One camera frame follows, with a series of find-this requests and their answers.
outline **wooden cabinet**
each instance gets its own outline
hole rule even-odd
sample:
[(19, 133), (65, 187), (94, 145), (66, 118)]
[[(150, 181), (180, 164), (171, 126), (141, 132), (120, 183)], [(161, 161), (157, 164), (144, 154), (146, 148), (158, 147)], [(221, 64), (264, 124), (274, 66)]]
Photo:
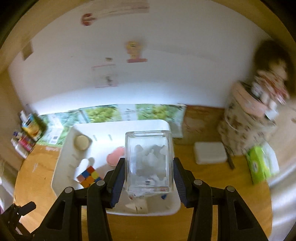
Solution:
[(0, 74), (0, 155), (19, 170), (23, 158), (15, 151), (10, 140), (20, 127), (19, 112), (23, 109), (10, 81), (7, 69)]

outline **white wall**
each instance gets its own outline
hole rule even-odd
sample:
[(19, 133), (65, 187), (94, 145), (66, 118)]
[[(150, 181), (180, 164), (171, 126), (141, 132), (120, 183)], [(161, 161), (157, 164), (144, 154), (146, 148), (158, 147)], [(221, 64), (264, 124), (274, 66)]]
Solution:
[[(250, 75), (258, 43), (269, 36), (239, 13), (207, 0), (150, 0), (150, 12), (80, 24), (80, 6), (33, 39), (33, 54), (9, 67), (25, 105), (40, 114), (120, 103), (223, 107), (232, 83)], [(147, 63), (126, 63), (124, 44), (141, 39)], [(114, 88), (94, 88), (91, 67), (112, 57)]]

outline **colorful box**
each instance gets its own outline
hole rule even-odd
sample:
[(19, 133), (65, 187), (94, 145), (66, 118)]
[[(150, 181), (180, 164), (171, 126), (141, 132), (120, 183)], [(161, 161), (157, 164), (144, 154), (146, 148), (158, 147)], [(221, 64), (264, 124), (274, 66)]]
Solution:
[(92, 166), (89, 166), (83, 173), (81, 173), (77, 177), (77, 180), (84, 188), (88, 188), (95, 182), (102, 180), (102, 178), (99, 177), (99, 174)]

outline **white soap bar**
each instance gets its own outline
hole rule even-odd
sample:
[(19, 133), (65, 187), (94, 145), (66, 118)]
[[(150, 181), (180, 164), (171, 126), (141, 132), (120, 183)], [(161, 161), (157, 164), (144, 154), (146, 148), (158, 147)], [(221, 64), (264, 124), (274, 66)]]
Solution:
[(194, 153), (197, 164), (213, 164), (227, 160), (226, 151), (221, 142), (195, 142)]
[(86, 150), (90, 146), (89, 138), (85, 135), (76, 136), (74, 139), (74, 146), (78, 150), (82, 150), (82, 151)]

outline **drawing on wall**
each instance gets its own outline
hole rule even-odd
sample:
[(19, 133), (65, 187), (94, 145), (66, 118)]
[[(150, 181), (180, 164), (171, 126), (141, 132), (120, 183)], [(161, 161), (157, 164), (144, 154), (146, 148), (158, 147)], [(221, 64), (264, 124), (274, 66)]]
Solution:
[(90, 26), (94, 21), (132, 13), (148, 13), (147, 0), (93, 0), (82, 7), (81, 24)]
[(147, 62), (146, 58), (141, 58), (143, 46), (136, 41), (128, 41), (126, 44), (127, 53), (130, 55), (130, 59), (127, 60), (128, 63), (141, 63)]
[(95, 88), (116, 87), (118, 85), (116, 65), (106, 61), (91, 68)]

